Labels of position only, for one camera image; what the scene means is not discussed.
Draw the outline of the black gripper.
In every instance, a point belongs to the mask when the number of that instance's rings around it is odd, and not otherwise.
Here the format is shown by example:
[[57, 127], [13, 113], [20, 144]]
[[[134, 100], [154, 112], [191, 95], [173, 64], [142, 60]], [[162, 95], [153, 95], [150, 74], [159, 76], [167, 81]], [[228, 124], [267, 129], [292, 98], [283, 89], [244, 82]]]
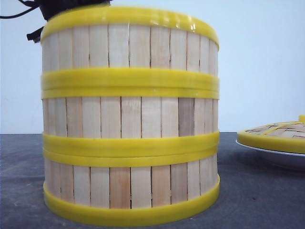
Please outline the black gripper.
[[110, 6], [109, 0], [33, 0], [26, 1], [29, 11], [36, 8], [47, 23], [40, 29], [27, 34], [27, 39], [35, 43], [48, 43], [54, 41], [51, 36], [58, 38], [58, 33], [73, 31], [77, 26], [105, 25], [111, 14], [106, 7]]

